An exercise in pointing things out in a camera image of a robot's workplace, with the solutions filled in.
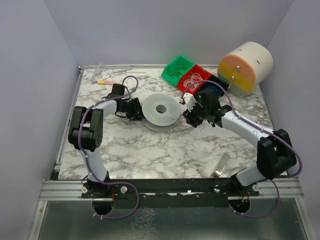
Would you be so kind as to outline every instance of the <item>table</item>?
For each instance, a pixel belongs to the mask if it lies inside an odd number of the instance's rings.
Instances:
[[[213,74],[214,67],[206,68]],[[177,102],[181,91],[161,77],[163,68],[105,69],[98,77],[110,76],[108,80],[121,83],[123,78],[134,75],[139,79],[139,87],[134,98],[144,99],[151,94],[162,93]],[[111,86],[90,82],[94,69],[85,69],[77,95],[76,106],[89,107],[105,97]],[[134,87],[135,80],[127,85]],[[266,104],[259,86],[245,97],[231,96],[234,107],[245,117],[272,128]],[[221,105],[227,104],[225,96]],[[174,128],[168,132],[154,132],[141,121],[129,121],[111,115],[103,120],[103,141],[101,156],[110,177],[115,179],[158,179],[158,178],[208,178],[224,153],[230,155],[222,177],[229,177],[239,170],[255,164],[257,150],[235,133],[212,127],[204,122],[197,128],[186,124],[180,105],[180,117]],[[72,145],[65,141],[61,157],[59,180],[82,179],[87,173],[84,160]]]

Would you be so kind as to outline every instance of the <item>metal frame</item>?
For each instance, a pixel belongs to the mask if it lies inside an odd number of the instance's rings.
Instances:
[[[126,68],[128,70],[137,68],[163,68],[165,64],[121,64],[121,65],[102,65],[102,69],[119,69]],[[214,68],[218,65],[202,65],[206,68]],[[68,113],[67,122],[64,128],[63,138],[59,147],[59,151],[56,157],[56,164],[54,171],[59,172],[61,167],[62,152],[66,143],[66,136],[68,133],[68,127],[70,124],[72,109],[76,105],[78,93],[80,90],[81,81],[83,78],[84,70],[95,69],[96,65],[79,66],[79,76],[76,84],[76,89],[72,98],[72,103]],[[294,198],[296,201],[297,209],[301,217],[303,227],[306,232],[308,240],[316,239],[315,233],[312,229],[310,219],[304,204],[304,194],[298,178],[276,178],[274,179],[280,193],[280,197],[283,198]],[[277,198],[277,192],[274,185],[270,181],[260,182],[257,184],[259,187],[259,196],[251,196],[251,199],[274,199]],[[39,238],[42,223],[46,214],[46,208],[48,201],[92,201],[92,199],[81,198],[82,189],[81,180],[45,180],[43,181],[42,188],[40,191],[39,202],[36,208],[35,216],[33,219],[32,228],[29,235],[29,240],[36,240]],[[229,200],[238,199],[239,197],[229,197]],[[112,201],[111,198],[95,198],[95,201]]]

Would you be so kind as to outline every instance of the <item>white marble surface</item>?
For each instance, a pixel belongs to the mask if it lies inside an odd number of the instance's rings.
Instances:
[[[111,86],[92,85],[93,69],[84,71],[76,105],[89,107],[106,96]],[[181,91],[166,82],[163,69],[133,69],[143,73],[127,73],[126,69],[108,69],[99,76],[111,76],[108,80],[121,83],[127,75],[139,79],[139,88],[133,95],[143,104],[144,99],[154,93],[168,94],[179,101]],[[129,88],[135,80],[128,80]],[[272,127],[266,105],[259,87],[241,99],[231,97],[234,107],[242,115],[261,125]],[[221,105],[227,98],[220,98]],[[103,120],[103,141],[101,155],[110,177],[115,179],[148,178],[207,178],[224,153],[231,159],[223,175],[230,176],[256,162],[256,149],[235,133],[211,127],[204,122],[197,128],[186,124],[182,112],[186,106],[179,104],[180,118],[168,132],[154,132],[141,121],[129,121],[114,115]],[[62,164],[58,179],[81,179],[87,174],[80,153],[66,141],[62,153]]]

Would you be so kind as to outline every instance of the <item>yellow panel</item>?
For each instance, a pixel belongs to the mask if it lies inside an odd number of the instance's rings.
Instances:
[[[218,72],[220,72],[223,76],[225,76],[246,93],[250,93],[255,86],[252,81],[241,75],[234,67],[229,66],[223,61],[219,63]]]

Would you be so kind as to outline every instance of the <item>wall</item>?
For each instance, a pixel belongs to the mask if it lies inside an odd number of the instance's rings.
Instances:
[[[0,239],[24,240],[79,70],[43,1],[0,5]]]
[[[320,1],[295,0],[268,49],[273,71],[261,87],[275,128],[286,129],[303,160],[299,176],[320,239]]]
[[[81,65],[217,64],[244,42],[267,46],[293,0],[44,0]]]

